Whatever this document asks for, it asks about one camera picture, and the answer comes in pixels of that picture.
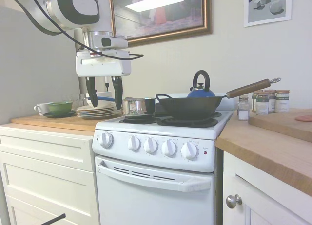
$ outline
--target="control knob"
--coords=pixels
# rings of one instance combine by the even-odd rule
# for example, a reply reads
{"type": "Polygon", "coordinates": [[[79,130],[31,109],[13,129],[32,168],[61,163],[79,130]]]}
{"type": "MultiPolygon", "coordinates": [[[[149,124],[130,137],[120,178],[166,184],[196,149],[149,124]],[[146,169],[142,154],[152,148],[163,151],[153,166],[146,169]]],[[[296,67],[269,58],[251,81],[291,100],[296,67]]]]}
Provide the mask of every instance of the control knob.
{"type": "Polygon", "coordinates": [[[183,157],[191,160],[195,158],[195,156],[197,155],[197,147],[196,145],[187,142],[182,146],[181,152],[183,157]]]}
{"type": "Polygon", "coordinates": [[[157,148],[158,148],[157,141],[155,141],[151,138],[148,138],[147,141],[144,143],[144,150],[145,150],[145,152],[147,152],[149,154],[155,153],[157,148]]]}
{"type": "Polygon", "coordinates": [[[161,151],[164,155],[170,157],[175,154],[176,145],[174,142],[168,140],[164,144],[162,144],[161,151]]]}
{"type": "Polygon", "coordinates": [[[137,137],[135,137],[135,136],[130,137],[130,139],[128,141],[128,149],[129,150],[137,151],[140,148],[140,145],[141,145],[141,142],[137,137]]]}
{"type": "Polygon", "coordinates": [[[110,133],[102,133],[102,135],[99,137],[99,144],[105,149],[108,149],[112,143],[113,136],[110,133]]]}

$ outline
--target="framed picture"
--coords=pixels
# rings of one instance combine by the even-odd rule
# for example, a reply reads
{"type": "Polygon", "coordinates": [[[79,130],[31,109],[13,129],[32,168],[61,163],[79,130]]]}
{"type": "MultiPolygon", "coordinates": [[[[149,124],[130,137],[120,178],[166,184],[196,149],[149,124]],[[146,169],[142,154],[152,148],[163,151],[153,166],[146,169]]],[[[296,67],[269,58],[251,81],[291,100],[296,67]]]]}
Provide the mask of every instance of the framed picture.
{"type": "Polygon", "coordinates": [[[244,26],[290,20],[292,0],[244,0],[244,26]]]}
{"type": "Polygon", "coordinates": [[[115,36],[129,46],[212,32],[211,0],[111,0],[115,36]]]}

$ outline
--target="oven door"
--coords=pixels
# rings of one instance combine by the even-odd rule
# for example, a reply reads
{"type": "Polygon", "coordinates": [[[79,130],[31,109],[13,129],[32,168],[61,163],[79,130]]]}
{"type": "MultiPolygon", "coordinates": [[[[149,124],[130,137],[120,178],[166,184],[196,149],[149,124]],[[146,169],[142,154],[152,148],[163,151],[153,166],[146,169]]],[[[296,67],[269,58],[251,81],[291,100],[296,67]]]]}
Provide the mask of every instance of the oven door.
{"type": "Polygon", "coordinates": [[[96,157],[102,225],[213,225],[213,174],[96,157]]]}

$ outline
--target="blue kettle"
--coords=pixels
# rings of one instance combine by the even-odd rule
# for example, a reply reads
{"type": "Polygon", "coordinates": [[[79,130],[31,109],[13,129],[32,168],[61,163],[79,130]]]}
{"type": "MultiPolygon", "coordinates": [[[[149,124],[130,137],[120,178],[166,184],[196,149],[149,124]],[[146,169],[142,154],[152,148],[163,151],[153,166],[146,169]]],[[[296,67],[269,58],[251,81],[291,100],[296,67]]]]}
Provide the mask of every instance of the blue kettle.
{"type": "Polygon", "coordinates": [[[190,88],[191,92],[187,97],[215,97],[214,92],[212,92],[210,89],[210,78],[206,71],[200,70],[198,71],[193,79],[193,87],[190,88]],[[203,86],[204,83],[198,83],[199,86],[197,86],[197,80],[199,75],[203,75],[205,78],[205,87],[203,86]]]}

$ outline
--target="stainless steel pot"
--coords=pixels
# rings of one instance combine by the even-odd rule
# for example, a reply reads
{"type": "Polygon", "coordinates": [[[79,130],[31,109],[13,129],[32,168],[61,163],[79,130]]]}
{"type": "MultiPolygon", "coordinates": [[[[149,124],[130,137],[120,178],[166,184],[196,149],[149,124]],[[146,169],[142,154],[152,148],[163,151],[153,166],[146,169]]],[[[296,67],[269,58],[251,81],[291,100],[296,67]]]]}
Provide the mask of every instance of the stainless steel pot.
{"type": "Polygon", "coordinates": [[[122,113],[126,117],[152,116],[155,114],[155,98],[127,97],[122,101],[122,113]]]}

